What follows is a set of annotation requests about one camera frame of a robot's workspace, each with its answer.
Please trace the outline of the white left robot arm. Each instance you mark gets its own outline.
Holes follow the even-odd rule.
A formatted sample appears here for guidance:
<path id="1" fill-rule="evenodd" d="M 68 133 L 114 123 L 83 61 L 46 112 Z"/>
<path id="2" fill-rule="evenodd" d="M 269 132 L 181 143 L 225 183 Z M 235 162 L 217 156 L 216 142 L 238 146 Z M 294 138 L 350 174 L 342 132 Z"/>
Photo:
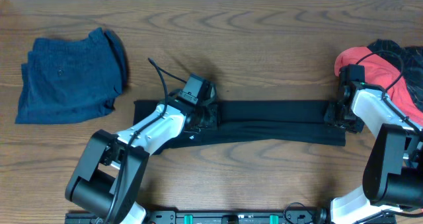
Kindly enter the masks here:
<path id="1" fill-rule="evenodd" d="M 217 127 L 218 105 L 191 106 L 181 100 L 159 103 L 149 115 L 117 133 L 95 132 L 65 189 L 65 198 L 104 223 L 143 223 L 136 202 L 149 157 L 181 133 Z"/>

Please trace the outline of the black polo shirt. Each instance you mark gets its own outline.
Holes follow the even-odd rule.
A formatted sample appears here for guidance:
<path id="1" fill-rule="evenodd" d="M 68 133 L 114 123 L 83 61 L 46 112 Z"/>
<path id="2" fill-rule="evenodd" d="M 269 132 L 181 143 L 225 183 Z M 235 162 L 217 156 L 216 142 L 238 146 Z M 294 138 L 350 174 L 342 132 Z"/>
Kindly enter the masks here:
<path id="1" fill-rule="evenodd" d="M 184 131 L 155 154 L 165 149 L 267 139 L 343 147 L 345 131 L 324 121 L 328 106 L 327 100 L 221 101 L 216 126 Z"/>

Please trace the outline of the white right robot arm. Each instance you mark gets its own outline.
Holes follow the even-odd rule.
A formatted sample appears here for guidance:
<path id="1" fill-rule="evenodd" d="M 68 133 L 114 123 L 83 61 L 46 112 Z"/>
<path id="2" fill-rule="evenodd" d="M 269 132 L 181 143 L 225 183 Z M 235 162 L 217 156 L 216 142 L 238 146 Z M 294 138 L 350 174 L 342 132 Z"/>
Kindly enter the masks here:
<path id="1" fill-rule="evenodd" d="M 375 143 L 361 185 L 330 203 L 324 223 L 393 223 L 395 216 L 422 216 L 422 128 L 395 106 L 380 87 L 342 85 L 331 122 L 358 131 Z"/>

